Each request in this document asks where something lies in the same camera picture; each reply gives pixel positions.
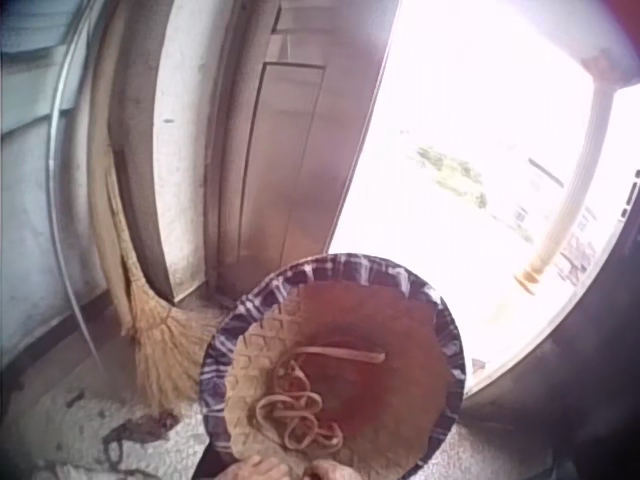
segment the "hand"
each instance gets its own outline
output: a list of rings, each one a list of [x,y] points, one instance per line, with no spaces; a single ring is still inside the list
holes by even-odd
[[[263,460],[254,455],[235,463],[216,477],[216,480],[289,480],[289,468],[275,458]]]
[[[316,460],[304,472],[304,480],[362,480],[354,469],[333,460]]]

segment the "broom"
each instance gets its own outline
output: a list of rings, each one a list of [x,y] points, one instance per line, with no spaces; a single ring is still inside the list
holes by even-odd
[[[116,7],[93,73],[89,201],[98,255],[122,333],[134,340],[138,387],[152,412],[179,412],[183,402],[197,398],[204,351],[221,318],[181,310],[158,297],[144,277],[131,242],[107,128],[116,60],[130,5],[130,0],[123,0]]]

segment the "woven hat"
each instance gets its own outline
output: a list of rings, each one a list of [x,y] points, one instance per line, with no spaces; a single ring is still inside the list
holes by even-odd
[[[276,457],[302,475],[326,456],[292,451],[257,421],[276,365],[293,349],[335,346],[380,363],[306,355],[300,368],[322,397],[321,421],[344,438],[331,458],[372,480],[410,478],[444,442],[462,403],[465,361],[445,302],[389,260],[331,254],[291,265],[242,297],[209,344],[200,377],[205,429],[220,452]]]

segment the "plaid fabric trim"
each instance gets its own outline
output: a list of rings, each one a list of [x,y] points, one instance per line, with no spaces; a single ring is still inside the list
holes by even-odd
[[[431,460],[456,423],[464,395],[466,369],[460,333],[447,304],[433,288],[406,268],[383,258],[354,253],[309,258],[267,277],[244,295],[222,323],[207,347],[200,373],[200,403],[204,426],[215,448],[230,452],[230,434],[224,419],[225,378],[233,361],[238,339],[262,319],[289,291],[300,285],[329,280],[346,280],[361,285],[399,289],[407,298],[435,304],[435,332],[455,381],[447,392],[446,408],[436,421],[429,446],[420,461],[402,479],[411,478]]]

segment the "metal door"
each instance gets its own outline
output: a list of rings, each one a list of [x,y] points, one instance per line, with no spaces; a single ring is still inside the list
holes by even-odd
[[[322,253],[366,131],[399,0],[261,0],[232,93],[217,285],[237,297]]]

